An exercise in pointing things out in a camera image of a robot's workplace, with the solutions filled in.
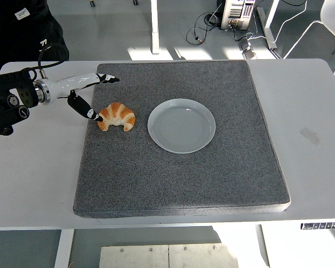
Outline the white and black hand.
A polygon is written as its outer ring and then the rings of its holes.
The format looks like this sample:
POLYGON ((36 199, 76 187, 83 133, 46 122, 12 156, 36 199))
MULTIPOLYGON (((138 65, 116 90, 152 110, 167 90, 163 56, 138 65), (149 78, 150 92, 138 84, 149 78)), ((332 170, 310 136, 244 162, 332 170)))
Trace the white and black hand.
POLYGON ((86 102, 78 91, 100 83, 115 83, 119 79, 109 74, 90 73, 65 78, 60 81, 45 80, 47 89, 45 103, 51 103, 59 98, 66 98, 69 106, 87 119, 102 122, 103 118, 86 102))

